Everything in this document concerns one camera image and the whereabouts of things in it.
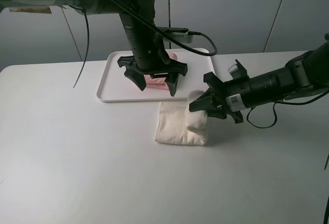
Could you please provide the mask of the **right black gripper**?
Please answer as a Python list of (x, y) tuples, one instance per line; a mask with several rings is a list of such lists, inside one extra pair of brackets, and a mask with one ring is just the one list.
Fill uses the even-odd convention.
[(204, 110), (208, 117), (221, 120), (230, 115), (236, 124), (244, 122), (241, 111), (251, 105), (250, 77), (246, 72), (233, 73), (232, 77), (232, 80), (223, 82), (213, 72), (205, 74), (204, 82), (209, 89), (190, 92), (189, 111)]

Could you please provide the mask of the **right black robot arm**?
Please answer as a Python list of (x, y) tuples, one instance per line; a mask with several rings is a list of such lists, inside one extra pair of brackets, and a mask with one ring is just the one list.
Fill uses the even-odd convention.
[(246, 68), (236, 61), (229, 68), (232, 80), (223, 82), (214, 73), (204, 75), (207, 91), (189, 104), (189, 111), (205, 111), (209, 117), (236, 124), (244, 118), (241, 111), (272, 103), (293, 105), (292, 100), (311, 97), (305, 104), (328, 94), (328, 42), (286, 63), (280, 69), (250, 78)]

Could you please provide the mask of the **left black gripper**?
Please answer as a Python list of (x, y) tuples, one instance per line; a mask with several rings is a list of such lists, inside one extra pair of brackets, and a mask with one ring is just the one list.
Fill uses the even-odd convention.
[(145, 89), (144, 75), (167, 75), (164, 82), (169, 89), (170, 96), (174, 97), (180, 75), (184, 77), (187, 74), (188, 65), (171, 58), (169, 60), (169, 64), (159, 60), (154, 62), (154, 65), (147, 65), (144, 68), (137, 65), (134, 56), (120, 57), (117, 63), (120, 68), (125, 67), (124, 76), (131, 80), (141, 91)]

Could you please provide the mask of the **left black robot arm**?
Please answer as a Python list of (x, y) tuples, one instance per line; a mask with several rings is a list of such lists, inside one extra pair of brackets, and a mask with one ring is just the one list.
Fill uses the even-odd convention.
[(145, 77), (163, 78), (170, 94), (176, 94), (180, 76), (188, 67), (169, 57), (163, 39), (170, 38), (170, 29), (154, 24), (155, 0), (1, 0), (1, 8), (39, 8), (70, 6), (78, 13), (118, 14), (120, 16), (132, 55), (120, 57), (118, 66), (125, 68), (125, 77), (140, 90), (147, 86)]

